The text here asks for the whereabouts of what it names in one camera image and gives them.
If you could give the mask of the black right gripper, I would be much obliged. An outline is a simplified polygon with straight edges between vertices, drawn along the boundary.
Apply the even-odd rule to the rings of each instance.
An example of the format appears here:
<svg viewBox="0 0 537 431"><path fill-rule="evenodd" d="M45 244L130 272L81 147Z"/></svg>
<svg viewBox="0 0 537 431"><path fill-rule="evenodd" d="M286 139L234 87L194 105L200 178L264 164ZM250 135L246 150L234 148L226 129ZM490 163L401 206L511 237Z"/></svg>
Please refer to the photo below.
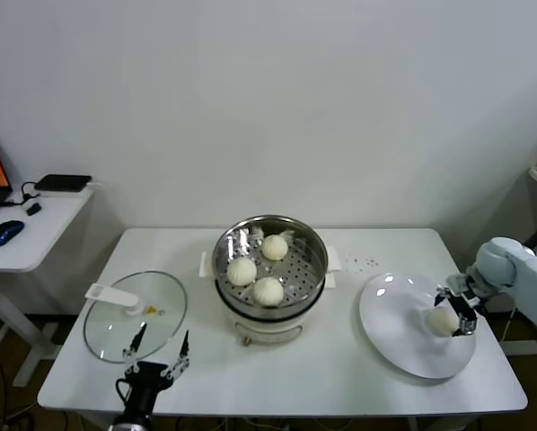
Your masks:
<svg viewBox="0 0 537 431"><path fill-rule="evenodd" d="M453 337L470 336L477 328L477 315L474 309L462 296L451 295L447 287L438 287L436 289L434 306L437 307L441 302L448 299L448 302L453 307L458 315L458 328L453 332Z"/></svg>

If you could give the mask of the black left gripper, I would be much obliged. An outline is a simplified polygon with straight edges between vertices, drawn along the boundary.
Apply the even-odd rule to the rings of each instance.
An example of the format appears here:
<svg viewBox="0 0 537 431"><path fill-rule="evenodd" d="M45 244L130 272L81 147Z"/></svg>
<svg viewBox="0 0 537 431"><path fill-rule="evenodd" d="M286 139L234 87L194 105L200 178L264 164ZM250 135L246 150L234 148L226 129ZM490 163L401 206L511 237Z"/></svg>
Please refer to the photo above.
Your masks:
<svg viewBox="0 0 537 431"><path fill-rule="evenodd" d="M129 346L122 350L126 366L125 382L130 389L124 413L129 416L151 416L159 393L172 387L173 380L177 380L189 368L188 330L185 332L177 359L169 365L137 362L137 351L145 331L146 323L142 321L139 332L132 338Z"/></svg>

